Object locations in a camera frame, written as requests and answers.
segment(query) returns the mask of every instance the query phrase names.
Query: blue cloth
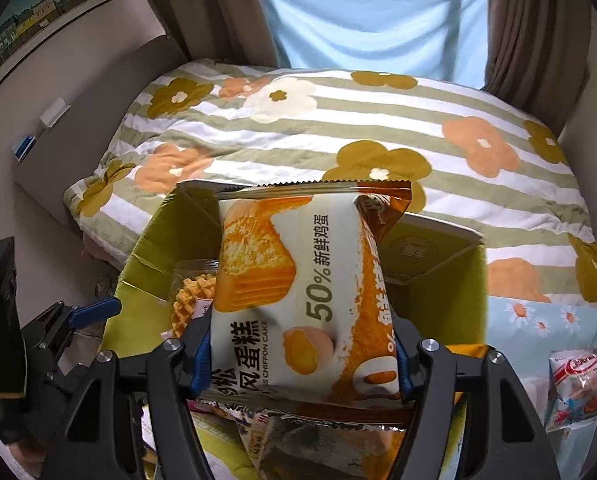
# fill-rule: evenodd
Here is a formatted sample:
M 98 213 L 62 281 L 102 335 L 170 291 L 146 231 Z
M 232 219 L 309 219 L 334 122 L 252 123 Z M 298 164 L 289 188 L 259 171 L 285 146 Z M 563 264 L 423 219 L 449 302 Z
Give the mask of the blue cloth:
M 487 0 L 262 0 L 281 65 L 482 88 Z
M 514 313 L 515 303 L 523 304 L 527 309 L 524 320 Z M 564 319 L 566 312 L 574 314 L 576 323 Z M 490 296 L 487 324 L 486 342 L 505 354 L 521 380 L 548 379 L 551 375 L 549 356 L 556 350 L 597 348 L 597 308 L 589 306 L 572 307 Z M 562 480 L 580 477 L 596 425 L 597 418 L 583 428 L 548 434 Z M 443 470 L 443 480 L 454 478 L 458 455 L 458 451 L 454 452 L 448 467 Z

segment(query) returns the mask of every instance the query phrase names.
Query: headboard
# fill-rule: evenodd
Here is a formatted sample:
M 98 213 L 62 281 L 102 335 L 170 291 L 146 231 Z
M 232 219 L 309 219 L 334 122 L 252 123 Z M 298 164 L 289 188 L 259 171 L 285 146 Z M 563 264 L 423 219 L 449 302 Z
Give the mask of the headboard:
M 154 38 L 117 61 L 38 138 L 16 169 L 15 182 L 56 220 L 77 232 L 63 204 L 64 192 L 93 173 L 141 90 L 183 63 L 182 52 L 166 36 Z

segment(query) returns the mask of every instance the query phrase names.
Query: daisy print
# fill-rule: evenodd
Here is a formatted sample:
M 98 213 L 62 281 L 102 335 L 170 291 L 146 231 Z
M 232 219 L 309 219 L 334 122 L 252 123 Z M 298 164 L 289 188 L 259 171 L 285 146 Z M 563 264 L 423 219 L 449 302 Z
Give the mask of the daisy print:
M 561 319 L 571 333 L 578 332 L 578 330 L 581 329 L 581 326 L 579 325 L 581 319 L 576 316 L 576 312 L 571 306 L 564 306 L 561 308 Z
M 509 322 L 514 323 L 517 328 L 527 325 L 527 322 L 532 319 L 534 308 L 523 303 L 508 303 L 505 307 L 505 312 L 510 312 Z
M 536 319 L 534 326 L 540 337 L 547 337 L 549 335 L 549 323 L 544 319 Z

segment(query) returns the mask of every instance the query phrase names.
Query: orange package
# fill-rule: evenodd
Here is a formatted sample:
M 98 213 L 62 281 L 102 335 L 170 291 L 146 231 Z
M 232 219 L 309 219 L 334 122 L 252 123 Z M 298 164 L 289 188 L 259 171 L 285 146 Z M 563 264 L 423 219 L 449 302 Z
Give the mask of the orange package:
M 409 182 L 329 182 L 218 193 L 223 241 L 203 396 L 298 413 L 401 406 L 377 242 Z

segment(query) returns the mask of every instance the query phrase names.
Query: floral bedspread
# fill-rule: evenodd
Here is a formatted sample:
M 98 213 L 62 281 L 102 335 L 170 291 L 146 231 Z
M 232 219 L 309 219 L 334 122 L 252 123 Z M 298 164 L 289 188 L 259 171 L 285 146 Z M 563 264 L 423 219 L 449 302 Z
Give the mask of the floral bedspread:
M 138 95 L 65 202 L 124 263 L 166 194 L 191 178 L 406 178 L 410 211 L 484 235 L 489 294 L 597 306 L 597 244 L 563 152 L 538 120 L 485 92 L 387 73 L 191 62 Z

